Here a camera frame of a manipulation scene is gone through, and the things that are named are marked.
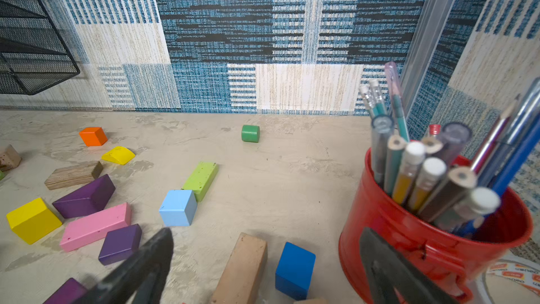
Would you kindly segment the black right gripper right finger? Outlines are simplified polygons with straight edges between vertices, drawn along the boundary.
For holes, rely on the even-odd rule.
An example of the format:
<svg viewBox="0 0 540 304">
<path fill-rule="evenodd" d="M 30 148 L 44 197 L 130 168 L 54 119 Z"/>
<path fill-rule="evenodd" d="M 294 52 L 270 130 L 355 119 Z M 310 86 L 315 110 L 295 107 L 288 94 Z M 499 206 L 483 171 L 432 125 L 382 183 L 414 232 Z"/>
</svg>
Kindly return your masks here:
<svg viewBox="0 0 540 304">
<path fill-rule="evenodd" d="M 359 254 L 374 303 L 457 303 L 371 228 L 363 230 Z"/>
</svg>

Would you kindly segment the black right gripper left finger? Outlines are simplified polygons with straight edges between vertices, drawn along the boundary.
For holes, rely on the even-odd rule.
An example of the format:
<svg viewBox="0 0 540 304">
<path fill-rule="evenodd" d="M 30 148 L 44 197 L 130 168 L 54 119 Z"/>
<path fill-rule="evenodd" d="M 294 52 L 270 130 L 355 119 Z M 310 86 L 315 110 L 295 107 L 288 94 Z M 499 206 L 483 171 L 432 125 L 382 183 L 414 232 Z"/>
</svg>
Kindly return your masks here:
<svg viewBox="0 0 540 304">
<path fill-rule="evenodd" d="M 76 303 L 159 303 L 173 256 L 170 228 L 162 228 Z"/>
</svg>

